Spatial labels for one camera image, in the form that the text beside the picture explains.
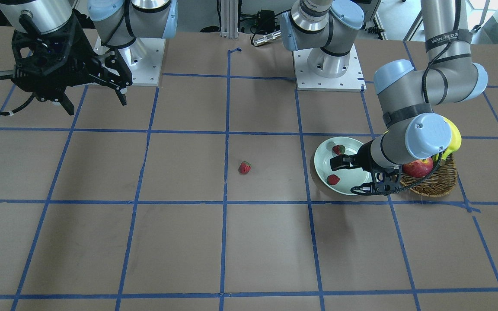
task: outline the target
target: wicker basket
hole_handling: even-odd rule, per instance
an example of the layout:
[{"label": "wicker basket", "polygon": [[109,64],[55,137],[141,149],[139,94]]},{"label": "wicker basket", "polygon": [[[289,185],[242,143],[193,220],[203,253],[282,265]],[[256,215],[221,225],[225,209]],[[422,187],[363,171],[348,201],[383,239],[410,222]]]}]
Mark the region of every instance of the wicker basket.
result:
[{"label": "wicker basket", "polygon": [[[410,177],[402,174],[401,185],[404,187],[419,181],[420,178]],[[449,194],[458,183],[458,172],[455,166],[453,155],[449,155],[445,165],[440,166],[429,179],[423,181],[410,189],[413,193],[425,197],[443,197]]]}]

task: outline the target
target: strawberry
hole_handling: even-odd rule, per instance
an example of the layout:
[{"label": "strawberry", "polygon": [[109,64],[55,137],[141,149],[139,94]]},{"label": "strawberry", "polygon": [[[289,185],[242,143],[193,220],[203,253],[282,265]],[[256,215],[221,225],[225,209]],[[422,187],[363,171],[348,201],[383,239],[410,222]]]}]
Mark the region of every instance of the strawberry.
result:
[{"label": "strawberry", "polygon": [[241,175],[245,175],[245,174],[249,173],[250,170],[251,170],[251,163],[249,163],[247,161],[243,161],[243,162],[241,162],[241,165],[239,165],[239,173]]},{"label": "strawberry", "polygon": [[336,175],[328,176],[328,185],[336,185],[339,181],[340,179]]},{"label": "strawberry", "polygon": [[345,153],[345,146],[342,144],[337,144],[334,146],[334,148],[332,148],[332,152],[337,154],[337,155],[344,154]]}]

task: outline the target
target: apple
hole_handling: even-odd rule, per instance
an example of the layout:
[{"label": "apple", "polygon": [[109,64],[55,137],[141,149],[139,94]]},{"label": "apple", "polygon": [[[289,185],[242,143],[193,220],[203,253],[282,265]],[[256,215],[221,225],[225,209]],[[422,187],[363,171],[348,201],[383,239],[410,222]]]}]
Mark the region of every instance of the apple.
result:
[{"label": "apple", "polygon": [[403,165],[403,173],[416,178],[422,178],[428,175],[433,169],[433,160],[431,158],[418,159]]}]

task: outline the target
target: plate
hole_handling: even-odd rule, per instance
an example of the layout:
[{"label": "plate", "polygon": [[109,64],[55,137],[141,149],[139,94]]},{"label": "plate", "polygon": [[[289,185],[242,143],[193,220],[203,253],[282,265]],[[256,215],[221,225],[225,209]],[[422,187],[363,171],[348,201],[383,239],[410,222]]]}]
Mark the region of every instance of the plate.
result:
[{"label": "plate", "polygon": [[[330,159],[337,156],[332,151],[332,148],[338,144],[345,146],[345,154],[348,156],[356,154],[358,148],[363,145],[362,142],[350,137],[340,136],[330,138],[321,143],[316,152],[314,152],[314,168],[320,180],[333,191],[344,195],[356,195],[351,193],[351,188],[372,181],[372,176],[362,169],[340,169],[332,171],[330,168]],[[336,185],[328,185],[328,176],[332,174],[337,175],[340,179]]]}]

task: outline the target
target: light blue joint cap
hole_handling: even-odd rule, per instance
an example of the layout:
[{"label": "light blue joint cap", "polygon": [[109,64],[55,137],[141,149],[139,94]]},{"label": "light blue joint cap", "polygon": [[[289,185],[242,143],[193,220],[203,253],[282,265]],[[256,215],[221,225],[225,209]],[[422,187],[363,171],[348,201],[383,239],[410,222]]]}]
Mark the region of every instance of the light blue joint cap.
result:
[{"label": "light blue joint cap", "polygon": [[94,22],[100,22],[116,13],[124,5],[124,0],[88,0],[87,11]]},{"label": "light blue joint cap", "polygon": [[282,42],[287,51],[297,51],[297,41],[295,40],[295,30],[289,18],[290,12],[280,15],[280,30],[282,30]]},{"label": "light blue joint cap", "polygon": [[407,127],[405,145],[416,159],[426,159],[449,146],[451,127],[445,119],[433,112],[416,116]]},{"label": "light blue joint cap", "polygon": [[334,17],[349,28],[360,30],[364,23],[362,8],[351,0],[334,0],[330,11]]},{"label": "light blue joint cap", "polygon": [[478,82],[476,82],[476,86],[474,87],[474,90],[472,90],[472,93],[468,95],[465,100],[471,100],[472,98],[476,98],[479,95],[481,95],[486,87],[488,86],[488,72],[485,70],[485,68],[478,64],[478,63],[472,63],[474,66],[476,66],[476,69],[478,69]]},{"label": "light blue joint cap", "polygon": [[376,94],[387,89],[390,85],[397,82],[400,78],[404,77],[407,73],[413,71],[415,68],[412,63],[407,59],[399,59],[386,63],[381,66],[376,73],[374,73],[374,87]]},{"label": "light blue joint cap", "polygon": [[163,39],[172,39],[176,36],[176,28],[178,28],[178,1],[172,0],[170,11],[168,11],[168,20],[164,26]]}]

